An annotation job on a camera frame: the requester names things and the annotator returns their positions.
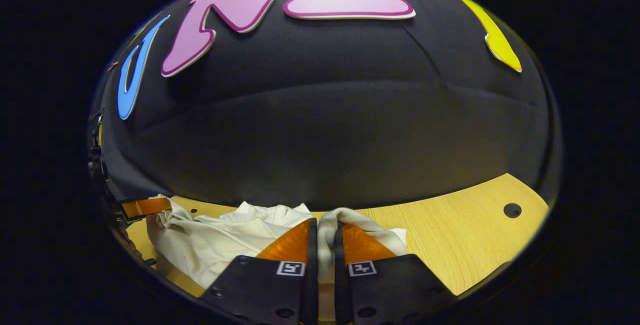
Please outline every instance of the crumpled white fabric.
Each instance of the crumpled white fabric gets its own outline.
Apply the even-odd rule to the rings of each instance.
[[[161,230],[149,232],[149,239],[173,266],[204,289],[213,284],[235,257],[260,254],[289,229],[312,217],[305,204],[295,208],[284,205],[265,208],[247,202],[219,218],[192,217],[174,200],[169,198],[169,202],[171,210],[155,218]],[[333,318],[333,286],[322,284],[334,283],[333,247],[338,221],[356,225],[398,256],[407,254],[406,229],[384,229],[368,216],[349,208],[325,213],[317,226],[320,320]]]

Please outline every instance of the wooden surface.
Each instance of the wooden surface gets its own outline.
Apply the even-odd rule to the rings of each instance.
[[[194,216],[219,217],[236,208],[174,196],[185,209],[197,209]],[[505,205],[515,203],[522,213],[505,215]],[[459,295],[511,261],[537,233],[549,211],[533,190],[512,175],[471,188],[416,202],[359,209],[386,229],[407,229],[407,250],[416,254],[455,295]],[[324,212],[313,212],[320,218]],[[128,229],[144,259],[154,258],[153,267],[188,293],[199,297],[204,289],[174,268],[155,251],[147,236],[146,222]]]

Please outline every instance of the black fabric dome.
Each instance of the black fabric dome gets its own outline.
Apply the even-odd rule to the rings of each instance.
[[[296,19],[282,11],[287,0],[274,0],[249,33],[210,11],[211,49],[163,77],[190,1],[156,17],[170,15],[126,120],[119,74],[142,36],[123,44],[98,87],[92,111],[105,109],[103,162],[116,200],[163,193],[358,209],[505,173],[547,202],[557,193],[553,97],[530,50],[488,10],[522,72],[491,54],[483,25],[460,0],[406,0],[416,15],[403,20]]]

